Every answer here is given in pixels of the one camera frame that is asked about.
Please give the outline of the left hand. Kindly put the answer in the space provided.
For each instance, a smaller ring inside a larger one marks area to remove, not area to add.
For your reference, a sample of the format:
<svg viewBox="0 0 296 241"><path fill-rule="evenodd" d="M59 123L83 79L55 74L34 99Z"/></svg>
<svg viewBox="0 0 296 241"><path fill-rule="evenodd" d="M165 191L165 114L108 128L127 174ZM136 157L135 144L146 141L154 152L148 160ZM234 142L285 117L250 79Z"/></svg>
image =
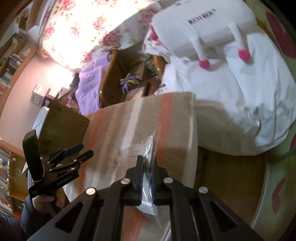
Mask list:
<svg viewBox="0 0 296 241"><path fill-rule="evenodd" d="M57 207L57 200L53 196L38 195L32 199L34 208L41 213L52 213L53 206Z"/></svg>

